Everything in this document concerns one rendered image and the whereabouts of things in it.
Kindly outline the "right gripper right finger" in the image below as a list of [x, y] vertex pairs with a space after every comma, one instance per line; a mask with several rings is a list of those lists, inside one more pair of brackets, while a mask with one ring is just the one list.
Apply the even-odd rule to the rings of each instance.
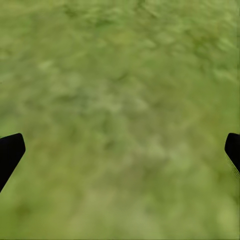
[[240, 172], [240, 135], [229, 133], [224, 150], [237, 170]]

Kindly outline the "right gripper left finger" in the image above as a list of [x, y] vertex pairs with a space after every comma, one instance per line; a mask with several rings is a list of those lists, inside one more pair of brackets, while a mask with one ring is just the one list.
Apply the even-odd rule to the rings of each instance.
[[21, 133], [0, 138], [0, 192], [26, 151]]

